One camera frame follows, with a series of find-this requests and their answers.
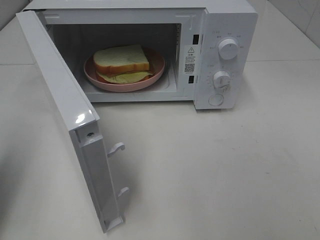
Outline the lower white timer knob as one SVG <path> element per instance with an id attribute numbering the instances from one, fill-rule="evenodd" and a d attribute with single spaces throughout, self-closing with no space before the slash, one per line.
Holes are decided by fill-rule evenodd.
<path id="1" fill-rule="evenodd" d="M 215 89 L 228 87 L 231 83 L 231 75 L 227 71 L 218 71 L 213 75 L 212 82 Z"/>

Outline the pink plate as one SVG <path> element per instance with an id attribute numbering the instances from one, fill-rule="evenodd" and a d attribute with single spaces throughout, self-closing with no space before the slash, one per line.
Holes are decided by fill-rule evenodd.
<path id="1" fill-rule="evenodd" d="M 94 64 L 94 57 L 89 57 L 83 71 L 90 83 L 95 87 L 116 93 L 126 93 L 145 89 L 156 83 L 165 71 L 166 61 L 157 51 L 145 48 L 144 54 L 149 61 L 148 71 L 136 71 L 107 76 L 99 73 Z"/>

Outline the white microwave oven body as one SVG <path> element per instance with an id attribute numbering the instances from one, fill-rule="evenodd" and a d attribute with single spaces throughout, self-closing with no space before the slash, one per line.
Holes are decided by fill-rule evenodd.
<path id="1" fill-rule="evenodd" d="M 258 14 L 245 0 L 33 0 L 23 11 L 44 20 L 47 33 L 71 73 L 83 79 L 85 61 L 96 51 L 141 45 L 157 51 L 175 75 L 171 92 L 86 93 L 92 103 L 193 101 L 198 110 L 235 105 Z M 219 42 L 233 37 L 238 54 L 224 60 Z M 184 48 L 199 46 L 197 71 L 183 72 Z M 226 71 L 229 86 L 215 89 L 213 75 Z M 221 94 L 223 104 L 209 98 Z"/>

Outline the white warning label sticker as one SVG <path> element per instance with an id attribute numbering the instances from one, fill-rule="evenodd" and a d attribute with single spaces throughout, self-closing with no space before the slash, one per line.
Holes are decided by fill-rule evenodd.
<path id="1" fill-rule="evenodd" d="M 200 49 L 198 44 L 185 45 L 183 50 L 183 73 L 194 74 L 199 63 Z"/>

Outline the white microwave door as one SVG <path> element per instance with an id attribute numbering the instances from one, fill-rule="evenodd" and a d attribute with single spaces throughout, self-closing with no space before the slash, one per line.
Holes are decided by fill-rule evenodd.
<path id="1" fill-rule="evenodd" d="M 32 10 L 16 14 L 36 66 L 44 78 L 49 99 L 68 132 L 98 221 L 106 233 L 125 221 L 122 203 L 129 188 L 115 190 L 109 164 L 109 158 L 124 150 L 125 144 L 118 142 L 110 149 L 106 148 L 98 124 L 100 117 L 56 48 L 40 16 Z"/>

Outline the sandwich with white bread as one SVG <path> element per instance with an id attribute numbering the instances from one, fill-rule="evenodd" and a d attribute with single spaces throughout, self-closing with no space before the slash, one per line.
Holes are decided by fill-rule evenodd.
<path id="1" fill-rule="evenodd" d="M 108 77 L 150 69 L 145 52 L 138 44 L 99 50 L 94 53 L 93 61 L 96 70 Z"/>

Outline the glass turntable tray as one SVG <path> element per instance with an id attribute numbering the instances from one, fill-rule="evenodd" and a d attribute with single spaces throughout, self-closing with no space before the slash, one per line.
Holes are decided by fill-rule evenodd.
<path id="1" fill-rule="evenodd" d="M 79 81 L 85 93 L 144 93 L 144 92 L 174 92 L 176 90 L 175 74 L 169 64 L 154 63 L 154 75 L 148 79 L 130 83 L 113 84 L 102 82 L 96 76 L 93 61 L 88 59 L 83 67 L 83 78 Z"/>

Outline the upper white power knob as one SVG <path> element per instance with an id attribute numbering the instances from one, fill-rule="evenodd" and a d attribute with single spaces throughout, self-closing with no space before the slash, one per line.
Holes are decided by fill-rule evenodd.
<path id="1" fill-rule="evenodd" d="M 225 37 L 217 45 L 219 56 L 223 60 L 231 60 L 238 55 L 239 43 L 234 37 Z"/>

